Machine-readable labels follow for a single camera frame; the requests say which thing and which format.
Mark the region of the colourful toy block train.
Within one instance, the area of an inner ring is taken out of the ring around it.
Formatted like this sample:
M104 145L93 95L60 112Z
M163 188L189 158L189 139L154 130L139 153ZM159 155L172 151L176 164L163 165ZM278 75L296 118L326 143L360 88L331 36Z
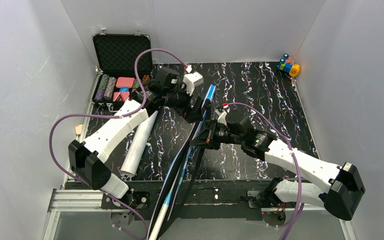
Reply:
M292 59L285 53L279 60L277 70L287 73L290 77L296 77L300 73L301 67L298 64L292 64Z

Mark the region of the blue badminton racket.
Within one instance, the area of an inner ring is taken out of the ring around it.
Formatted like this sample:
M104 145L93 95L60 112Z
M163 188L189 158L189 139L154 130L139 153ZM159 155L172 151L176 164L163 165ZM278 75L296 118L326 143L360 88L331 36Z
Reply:
M160 232L160 229L163 225L163 221L165 219L165 216L167 214L167 211L168 211L168 208L169 208L169 204L170 204L170 200L172 198L172 194L173 192L169 192L162 204L162 207L161 207L161 210L159 211L158 215L157 215L157 218L156 218L156 221L155 221L155 224L154 226L152 227L152 229L150 230L150 235L149 237L147 238L148 240L156 240L158 238L158 234Z

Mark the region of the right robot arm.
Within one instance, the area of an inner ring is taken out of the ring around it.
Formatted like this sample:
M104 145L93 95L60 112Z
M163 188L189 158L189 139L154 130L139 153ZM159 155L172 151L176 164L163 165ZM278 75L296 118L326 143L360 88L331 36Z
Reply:
M224 120L206 121L190 144L209 150L218 150L221 144L239 145L248 156L295 170L304 178L303 183L274 178L261 197L271 205L309 204L350 221L366 192L355 165L345 162L340 166L289 148L273 132L255 128L248 117L238 113L229 113Z

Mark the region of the beige wooden block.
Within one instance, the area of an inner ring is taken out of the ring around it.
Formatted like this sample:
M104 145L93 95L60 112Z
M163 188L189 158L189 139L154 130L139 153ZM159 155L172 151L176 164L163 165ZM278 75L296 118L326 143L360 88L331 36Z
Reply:
M83 132L83 124L79 124L79 125L77 125L74 129L75 129L75 134L76 135L81 135L82 134L82 132Z

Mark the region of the white shuttlecock tube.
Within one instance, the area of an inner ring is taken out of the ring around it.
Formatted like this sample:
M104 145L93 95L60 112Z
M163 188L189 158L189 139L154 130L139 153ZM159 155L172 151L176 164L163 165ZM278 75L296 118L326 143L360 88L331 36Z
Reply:
M136 175L158 113L158 111L155 111L147 120L138 125L120 169L123 175L128 177L134 177Z

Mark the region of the blue racket bag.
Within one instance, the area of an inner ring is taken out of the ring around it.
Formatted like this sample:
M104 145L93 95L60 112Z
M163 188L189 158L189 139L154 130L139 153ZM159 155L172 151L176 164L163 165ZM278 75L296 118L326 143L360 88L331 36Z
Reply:
M213 96L215 94L216 86L215 85L210 85L208 88L207 93L205 94L204 97L204 103L202 104L203 107L203 120L194 122L192 130L190 131L186 141L180 148L179 152L176 154L175 158L173 159L172 163L170 164L170 167L168 169L166 178L163 182L162 188L160 190L159 196L157 198L152 216L151 216L151 221L149 223L149 228L148 228L148 233L146 236L146 239L148 239L150 235L150 230L153 228L155 225L155 221L158 217L158 214L161 210L161 207L164 203L165 198L167 197L168 193L172 192L171 200L168 205L168 210L171 204L171 201L175 198L177 189L179 185L182 184L184 174L186 171L187 167L187 162L190 157L191 153L191 146L190 146L190 141L192 138L194 138L200 131L200 128L204 124L206 120L207 113L211 110L211 101L213 99Z

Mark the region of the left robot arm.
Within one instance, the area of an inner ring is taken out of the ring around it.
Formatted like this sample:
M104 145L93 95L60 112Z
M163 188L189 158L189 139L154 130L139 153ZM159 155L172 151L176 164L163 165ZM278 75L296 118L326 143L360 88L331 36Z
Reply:
M174 109L189 123L201 120L203 99L198 97L191 105L191 98L203 82L198 72L180 76L174 69L160 68L145 90L135 91L99 130L82 142L69 144L70 169L91 189L121 199L129 187L105 165L110 154L133 129L163 107Z

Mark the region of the black poker chip case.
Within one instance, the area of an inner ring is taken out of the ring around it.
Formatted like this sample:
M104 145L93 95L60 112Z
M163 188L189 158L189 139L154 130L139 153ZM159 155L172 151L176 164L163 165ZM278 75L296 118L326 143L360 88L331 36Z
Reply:
M135 78L134 63L137 56L151 48L149 35L141 34L95 34L92 37L96 58L98 61L98 82L91 98L96 107L106 107L108 104L114 108L123 106L123 102L112 99L97 99L96 95L103 75L109 77Z

